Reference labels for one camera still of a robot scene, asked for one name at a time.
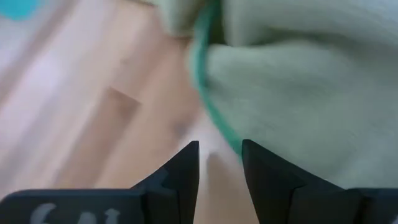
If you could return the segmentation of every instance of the black device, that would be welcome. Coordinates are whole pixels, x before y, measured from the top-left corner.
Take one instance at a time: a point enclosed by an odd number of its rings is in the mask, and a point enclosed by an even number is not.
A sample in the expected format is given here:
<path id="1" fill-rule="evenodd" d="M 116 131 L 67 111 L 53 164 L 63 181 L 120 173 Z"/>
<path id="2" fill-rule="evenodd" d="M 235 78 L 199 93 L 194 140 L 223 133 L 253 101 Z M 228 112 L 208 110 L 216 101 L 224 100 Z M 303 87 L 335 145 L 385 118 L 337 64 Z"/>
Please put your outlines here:
<path id="1" fill-rule="evenodd" d="M 199 142 L 126 190 L 24 190 L 0 203 L 1 224 L 189 224 L 199 184 Z M 246 182 L 260 223 L 393 223 L 398 190 L 344 190 L 250 140 Z"/>

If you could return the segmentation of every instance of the teal edge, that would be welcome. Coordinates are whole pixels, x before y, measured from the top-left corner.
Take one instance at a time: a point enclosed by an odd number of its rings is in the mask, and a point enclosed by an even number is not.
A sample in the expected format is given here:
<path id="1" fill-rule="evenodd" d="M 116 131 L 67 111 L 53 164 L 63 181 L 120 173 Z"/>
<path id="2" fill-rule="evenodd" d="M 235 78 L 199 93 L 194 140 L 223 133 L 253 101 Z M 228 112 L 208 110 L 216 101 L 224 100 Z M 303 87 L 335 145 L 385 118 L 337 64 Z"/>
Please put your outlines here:
<path id="1" fill-rule="evenodd" d="M 0 14 L 14 20 L 27 19 L 39 7 L 39 0 L 0 0 Z"/>
<path id="2" fill-rule="evenodd" d="M 220 16 L 221 2 L 209 2 L 200 12 L 194 28 L 194 41 L 190 52 L 190 68 L 193 81 L 201 100 L 211 120 L 228 141 L 233 150 L 242 158 L 242 139 L 224 120 L 224 117 L 214 106 L 206 87 L 206 55 L 209 46 L 209 36 L 213 21 Z"/>

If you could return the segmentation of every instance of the light green towel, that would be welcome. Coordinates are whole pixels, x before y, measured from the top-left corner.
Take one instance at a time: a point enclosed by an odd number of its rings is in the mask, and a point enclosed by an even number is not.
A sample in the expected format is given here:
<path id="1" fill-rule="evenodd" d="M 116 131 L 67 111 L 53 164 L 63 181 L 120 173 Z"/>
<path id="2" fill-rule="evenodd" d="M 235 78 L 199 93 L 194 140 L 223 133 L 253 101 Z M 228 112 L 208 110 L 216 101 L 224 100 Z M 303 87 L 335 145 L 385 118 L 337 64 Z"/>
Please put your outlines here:
<path id="1" fill-rule="evenodd" d="M 341 187 L 398 187 L 398 2 L 217 4 L 191 68 L 235 150 L 248 138 Z M 215 15 L 226 43 L 207 46 Z"/>

